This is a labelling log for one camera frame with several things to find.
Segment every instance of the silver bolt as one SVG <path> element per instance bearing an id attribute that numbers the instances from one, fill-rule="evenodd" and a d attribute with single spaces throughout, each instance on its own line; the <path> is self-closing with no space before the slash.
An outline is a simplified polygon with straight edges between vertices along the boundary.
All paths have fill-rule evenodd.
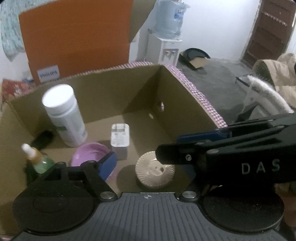
<path id="1" fill-rule="evenodd" d="M 208 151 L 207 151 L 207 154 L 216 154 L 216 153 L 218 153 L 218 152 L 219 152 L 218 149 L 211 149 L 211 150 L 208 150 Z"/>
<path id="2" fill-rule="evenodd" d="M 113 197 L 115 197 L 115 194 L 113 192 L 102 192 L 100 194 L 100 197 L 103 198 L 103 199 L 111 199 Z"/>
<path id="3" fill-rule="evenodd" d="M 186 161 L 191 161 L 192 157 L 191 157 L 191 155 L 188 154 L 188 155 L 185 156 L 185 159 L 186 159 Z"/>
<path id="4" fill-rule="evenodd" d="M 196 195 L 196 192 L 185 191 L 185 192 L 182 193 L 182 196 L 185 197 L 185 198 L 192 199 L 192 198 L 195 198 L 197 195 Z"/>

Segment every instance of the dropper bottle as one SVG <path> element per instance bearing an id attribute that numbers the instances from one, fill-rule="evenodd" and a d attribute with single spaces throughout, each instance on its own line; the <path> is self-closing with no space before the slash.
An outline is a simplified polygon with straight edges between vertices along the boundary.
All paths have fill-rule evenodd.
<path id="1" fill-rule="evenodd" d="M 47 155 L 42 154 L 36 148 L 28 144 L 22 144 L 22 150 L 27 154 L 27 159 L 32 163 L 35 171 L 39 174 L 45 173 L 55 162 Z"/>

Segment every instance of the dropper cap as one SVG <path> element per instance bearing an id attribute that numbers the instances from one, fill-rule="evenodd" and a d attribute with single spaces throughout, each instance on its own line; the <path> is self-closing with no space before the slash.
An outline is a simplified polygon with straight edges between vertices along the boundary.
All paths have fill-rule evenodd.
<path id="1" fill-rule="evenodd" d="M 43 155 L 28 144 L 22 144 L 22 150 L 27 154 L 27 158 L 32 164 L 38 164 L 43 158 Z"/>

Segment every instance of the wooden door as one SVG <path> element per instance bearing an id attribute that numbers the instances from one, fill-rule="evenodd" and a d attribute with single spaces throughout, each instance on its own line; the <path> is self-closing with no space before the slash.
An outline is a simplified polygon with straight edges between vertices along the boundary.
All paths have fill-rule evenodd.
<path id="1" fill-rule="evenodd" d="M 292 0 L 262 0 L 243 60 L 253 66 L 258 59 L 278 59 L 289 42 L 295 10 Z"/>

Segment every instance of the grey floor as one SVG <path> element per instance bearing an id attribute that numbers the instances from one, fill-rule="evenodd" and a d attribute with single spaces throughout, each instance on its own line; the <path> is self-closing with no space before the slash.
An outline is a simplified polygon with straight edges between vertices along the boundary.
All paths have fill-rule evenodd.
<path id="1" fill-rule="evenodd" d="M 180 62 L 177 68 L 207 97 L 227 124 L 237 119 L 246 93 L 235 84 L 235 78 L 252 72 L 246 65 L 209 59 L 209 63 L 198 70 L 191 70 Z"/>

